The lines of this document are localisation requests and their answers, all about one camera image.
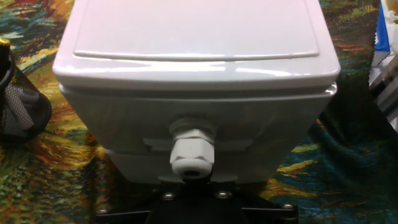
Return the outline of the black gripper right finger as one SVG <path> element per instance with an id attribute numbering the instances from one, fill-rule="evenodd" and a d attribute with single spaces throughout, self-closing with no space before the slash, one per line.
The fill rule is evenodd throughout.
<path id="1" fill-rule="evenodd" d="M 234 183 L 209 182 L 198 187 L 199 224 L 298 224 L 293 203 L 276 204 L 246 192 Z"/>

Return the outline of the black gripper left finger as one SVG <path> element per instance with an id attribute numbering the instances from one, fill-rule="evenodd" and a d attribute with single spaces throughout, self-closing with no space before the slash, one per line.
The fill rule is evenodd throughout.
<path id="1" fill-rule="evenodd" d="M 98 209 L 95 223 L 137 224 L 196 222 L 196 183 L 165 184 L 155 189 L 147 198 L 124 207 Z"/>

